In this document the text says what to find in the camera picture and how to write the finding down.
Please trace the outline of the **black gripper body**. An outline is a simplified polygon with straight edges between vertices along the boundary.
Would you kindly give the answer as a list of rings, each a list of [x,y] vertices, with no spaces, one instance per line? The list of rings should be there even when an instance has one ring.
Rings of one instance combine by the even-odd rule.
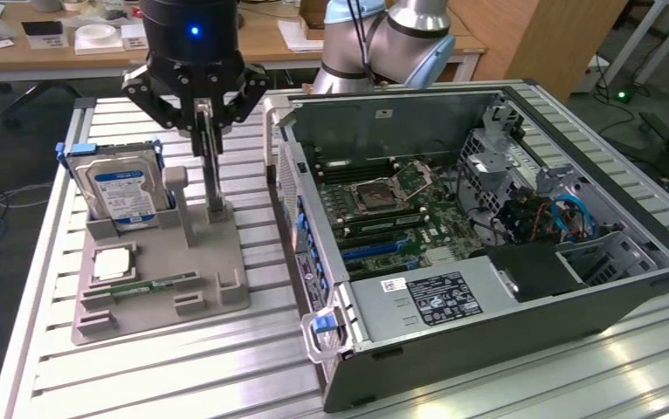
[[[190,77],[197,98],[209,98],[211,73],[245,65],[238,45],[235,1],[141,1],[149,40],[147,65]]]

